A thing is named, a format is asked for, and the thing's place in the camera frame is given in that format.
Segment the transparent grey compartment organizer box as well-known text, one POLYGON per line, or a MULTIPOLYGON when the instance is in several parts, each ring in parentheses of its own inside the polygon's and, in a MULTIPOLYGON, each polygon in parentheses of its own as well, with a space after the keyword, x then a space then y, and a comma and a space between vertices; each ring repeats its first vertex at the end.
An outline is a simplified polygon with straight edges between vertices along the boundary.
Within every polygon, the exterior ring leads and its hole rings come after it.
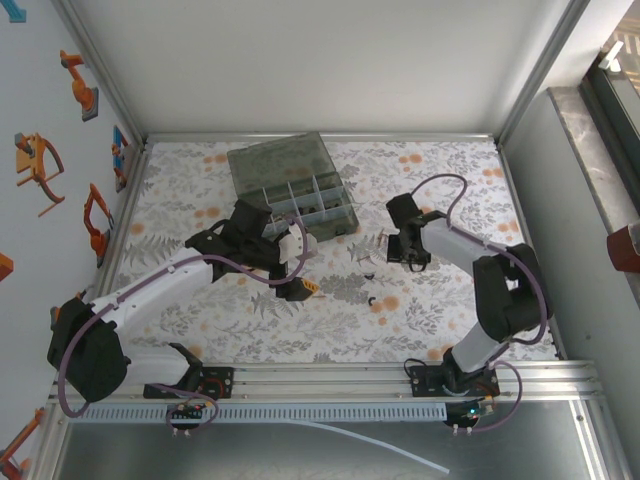
POLYGON ((319 242, 356 232, 351 197, 319 133, 231 150, 227 159, 237 197, 271 209, 265 237, 282 233, 290 216, 319 242))

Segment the blue orange gantry wall sticker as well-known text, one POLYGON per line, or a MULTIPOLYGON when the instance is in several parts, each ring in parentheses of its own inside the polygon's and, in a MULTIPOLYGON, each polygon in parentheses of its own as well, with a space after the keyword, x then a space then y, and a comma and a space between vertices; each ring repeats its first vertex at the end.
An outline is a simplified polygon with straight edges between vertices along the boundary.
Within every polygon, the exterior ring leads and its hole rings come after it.
POLYGON ((115 191, 117 193, 124 190, 128 183, 130 170, 130 160, 128 157, 131 153, 130 147, 131 145, 124 133, 117 125, 114 125, 112 130, 111 156, 112 168, 115 175, 115 191))

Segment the aluminium frame rail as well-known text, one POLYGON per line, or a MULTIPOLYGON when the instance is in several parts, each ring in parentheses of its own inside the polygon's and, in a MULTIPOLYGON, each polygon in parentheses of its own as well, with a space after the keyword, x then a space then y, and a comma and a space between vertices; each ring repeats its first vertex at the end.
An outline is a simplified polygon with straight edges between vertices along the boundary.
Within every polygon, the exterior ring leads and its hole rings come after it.
POLYGON ((135 155, 133 165, 133 179, 128 183, 124 199, 119 205, 116 215, 115 227, 110 232, 110 241, 104 257, 104 264, 99 268, 97 284, 91 290, 85 302, 91 307, 91 318, 101 313, 108 304, 117 304, 115 299, 121 291, 130 287, 130 284, 141 277, 140 274, 132 274, 131 267, 126 267, 124 274, 124 261, 130 252, 128 243, 132 236, 131 227, 134 223, 134 214, 141 195, 143 184, 147 176, 147 166, 153 147, 147 145, 141 153, 135 155))
MULTIPOLYGON (((264 142, 301 132, 164 132, 150 133, 148 144, 176 142, 264 142)), ((488 133, 434 133, 434 132, 321 132, 325 142, 491 142, 488 133)))

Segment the wide aluminium base rail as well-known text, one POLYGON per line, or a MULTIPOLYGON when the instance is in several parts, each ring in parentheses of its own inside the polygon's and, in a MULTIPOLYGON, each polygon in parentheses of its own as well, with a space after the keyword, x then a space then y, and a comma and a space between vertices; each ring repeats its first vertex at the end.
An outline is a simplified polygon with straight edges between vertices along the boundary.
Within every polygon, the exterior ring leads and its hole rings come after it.
MULTIPOLYGON (((229 403, 409 402, 419 385, 402 363, 236 364, 229 403)), ((499 365, 491 381, 511 401, 598 399, 604 389, 591 361, 514 361, 499 365)))

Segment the floral printed tablecloth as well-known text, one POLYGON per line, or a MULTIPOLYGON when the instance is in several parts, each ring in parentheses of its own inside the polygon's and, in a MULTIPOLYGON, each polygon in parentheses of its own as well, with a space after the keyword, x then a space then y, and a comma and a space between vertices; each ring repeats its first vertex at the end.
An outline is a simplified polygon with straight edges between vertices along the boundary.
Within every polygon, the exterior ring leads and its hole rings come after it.
MULTIPOLYGON (((243 143, 155 143, 125 257, 143 275, 193 234, 228 218, 236 194, 226 153, 243 143)), ((301 302, 231 274, 172 304, 131 331, 128 344, 177 342, 210 363, 439 361, 476 322, 473 280, 435 257, 423 273, 387 264, 381 230, 395 229, 385 204, 437 173, 469 182, 453 221, 496 243, 523 242, 494 143, 325 142, 355 207, 352 235, 319 244, 302 276, 319 292, 301 302), (368 280, 365 274, 374 273, 368 280), (377 300, 370 306, 368 299, 377 300)))

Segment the small circuit board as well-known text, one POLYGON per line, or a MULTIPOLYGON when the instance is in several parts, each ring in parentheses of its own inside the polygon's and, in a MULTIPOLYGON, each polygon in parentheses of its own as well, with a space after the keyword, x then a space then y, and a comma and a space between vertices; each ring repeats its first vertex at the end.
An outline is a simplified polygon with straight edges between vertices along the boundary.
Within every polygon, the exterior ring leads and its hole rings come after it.
POLYGON ((187 404, 169 406, 165 423, 175 432, 203 428, 218 418, 220 408, 217 403, 187 404))
POLYGON ((473 429, 479 420, 487 415, 492 415, 496 407, 493 397, 481 397, 458 403, 446 404, 446 416, 444 424, 453 430, 473 429))

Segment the dark window frame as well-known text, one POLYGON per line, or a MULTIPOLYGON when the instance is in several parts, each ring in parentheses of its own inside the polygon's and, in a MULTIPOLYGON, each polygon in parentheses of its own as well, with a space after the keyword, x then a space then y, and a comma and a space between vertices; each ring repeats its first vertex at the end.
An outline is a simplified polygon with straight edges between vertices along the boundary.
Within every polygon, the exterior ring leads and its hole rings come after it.
POLYGON ((579 86, 636 211, 640 213, 640 0, 609 35, 579 86), (598 68, 616 40, 620 73, 598 68))

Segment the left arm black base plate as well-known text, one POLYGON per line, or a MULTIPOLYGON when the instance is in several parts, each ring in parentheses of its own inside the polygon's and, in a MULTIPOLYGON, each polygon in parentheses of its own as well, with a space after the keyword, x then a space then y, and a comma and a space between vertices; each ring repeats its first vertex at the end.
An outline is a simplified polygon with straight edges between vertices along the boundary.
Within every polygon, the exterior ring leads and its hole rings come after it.
MULTIPOLYGON (((193 374, 188 380, 181 381, 172 388, 188 392, 198 392, 214 400, 231 397, 234 383, 234 369, 232 367, 213 366, 201 367, 198 374, 193 374)), ((152 385, 145 385, 143 389, 145 399, 177 399, 185 395, 161 390, 152 385)))

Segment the aluminium frame post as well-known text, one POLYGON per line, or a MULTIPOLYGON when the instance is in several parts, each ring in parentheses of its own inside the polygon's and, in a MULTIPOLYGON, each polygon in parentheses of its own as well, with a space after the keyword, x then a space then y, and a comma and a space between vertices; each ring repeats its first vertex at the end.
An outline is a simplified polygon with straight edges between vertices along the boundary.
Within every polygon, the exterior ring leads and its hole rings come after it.
POLYGON ((115 81, 114 76, 106 62, 103 52, 99 48, 98 42, 94 39, 94 35, 89 29, 89 25, 85 22, 80 12, 74 5, 73 0, 49 0, 56 10, 57 15, 64 23, 66 30, 72 37, 77 46, 80 55, 88 63, 89 69, 102 88, 111 107, 113 108, 118 119, 124 124, 126 130, 133 140, 139 145, 144 146, 147 134, 141 128, 140 122, 129 107, 128 101, 125 99, 123 90, 115 81))
POLYGON ((539 92, 591 0, 569 0, 509 112, 495 144, 504 146, 539 92))

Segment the grey stone window ledge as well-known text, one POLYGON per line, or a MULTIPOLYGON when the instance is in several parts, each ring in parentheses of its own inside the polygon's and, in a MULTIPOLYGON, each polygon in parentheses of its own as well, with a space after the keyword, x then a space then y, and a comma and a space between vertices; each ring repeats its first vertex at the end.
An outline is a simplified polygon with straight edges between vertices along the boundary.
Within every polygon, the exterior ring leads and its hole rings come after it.
POLYGON ((576 87, 551 87, 547 94, 607 232, 613 233, 640 219, 579 90, 576 87))

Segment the orange grey claw wall sticker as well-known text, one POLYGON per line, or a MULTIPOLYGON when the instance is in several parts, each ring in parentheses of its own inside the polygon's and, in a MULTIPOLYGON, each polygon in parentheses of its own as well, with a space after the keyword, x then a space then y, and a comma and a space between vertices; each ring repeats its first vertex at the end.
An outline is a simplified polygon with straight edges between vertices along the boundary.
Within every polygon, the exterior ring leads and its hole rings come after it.
POLYGON ((49 182, 57 176, 65 172, 62 159, 54 145, 35 132, 30 135, 17 133, 14 136, 14 145, 16 147, 16 173, 26 173, 27 176, 16 182, 17 187, 32 182, 45 194, 50 204, 41 212, 38 217, 46 215, 49 211, 61 204, 64 196, 56 195, 49 186, 49 182), (52 157, 56 170, 52 174, 48 174, 45 165, 45 156, 52 157))

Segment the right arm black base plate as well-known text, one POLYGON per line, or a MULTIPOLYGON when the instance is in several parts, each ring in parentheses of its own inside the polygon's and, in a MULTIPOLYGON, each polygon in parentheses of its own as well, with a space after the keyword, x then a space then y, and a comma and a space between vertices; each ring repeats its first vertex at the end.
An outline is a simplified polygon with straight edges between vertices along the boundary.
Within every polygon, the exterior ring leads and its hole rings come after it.
POLYGON ((408 368, 414 397, 497 397, 500 388, 496 371, 487 367, 472 373, 455 372, 445 365, 416 365, 408 368))

